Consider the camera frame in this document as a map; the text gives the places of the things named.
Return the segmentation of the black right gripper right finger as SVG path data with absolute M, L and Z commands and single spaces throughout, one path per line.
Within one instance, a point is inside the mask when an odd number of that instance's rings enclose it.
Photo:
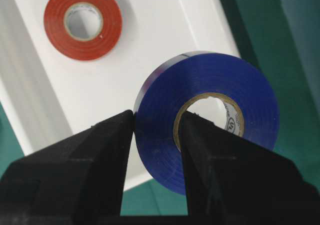
M 199 224 L 319 224 L 320 195 L 291 160 L 188 111 L 179 141 L 188 215 Z

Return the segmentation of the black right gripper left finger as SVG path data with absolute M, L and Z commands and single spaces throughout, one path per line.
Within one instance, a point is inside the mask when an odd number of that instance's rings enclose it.
M 126 110 L 12 162 L 0 180 L 1 224 L 118 223 L 132 136 Z

